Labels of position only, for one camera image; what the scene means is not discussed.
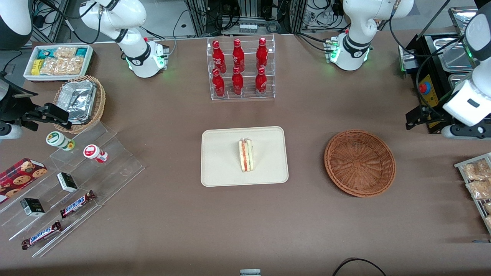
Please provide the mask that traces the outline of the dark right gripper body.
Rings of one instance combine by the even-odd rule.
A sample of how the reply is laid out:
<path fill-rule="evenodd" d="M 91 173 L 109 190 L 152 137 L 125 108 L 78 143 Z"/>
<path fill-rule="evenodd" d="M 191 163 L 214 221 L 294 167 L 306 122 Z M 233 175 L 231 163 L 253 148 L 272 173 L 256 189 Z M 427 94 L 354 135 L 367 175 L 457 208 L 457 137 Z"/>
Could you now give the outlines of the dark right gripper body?
<path fill-rule="evenodd" d="M 39 118 L 38 105 L 32 103 L 31 97 L 38 93 L 23 89 L 1 75 L 0 119 L 3 122 L 35 120 Z"/>

